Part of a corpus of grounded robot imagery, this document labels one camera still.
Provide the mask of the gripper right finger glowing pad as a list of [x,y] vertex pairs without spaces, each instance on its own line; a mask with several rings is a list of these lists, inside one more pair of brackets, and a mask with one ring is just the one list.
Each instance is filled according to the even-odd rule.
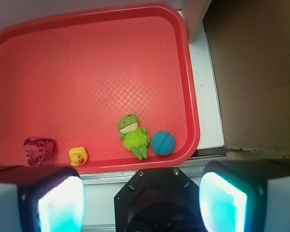
[[209,232],[290,232],[290,159],[211,161],[199,187]]

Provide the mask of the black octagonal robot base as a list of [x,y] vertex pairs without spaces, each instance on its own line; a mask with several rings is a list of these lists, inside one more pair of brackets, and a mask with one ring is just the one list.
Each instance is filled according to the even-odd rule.
[[199,186],[179,168],[138,170],[114,197],[117,232],[204,232]]

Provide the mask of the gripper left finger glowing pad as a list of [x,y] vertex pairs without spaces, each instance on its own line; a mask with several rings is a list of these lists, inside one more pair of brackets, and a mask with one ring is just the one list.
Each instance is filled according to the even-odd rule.
[[79,232],[85,207],[71,166],[0,166],[0,232]]

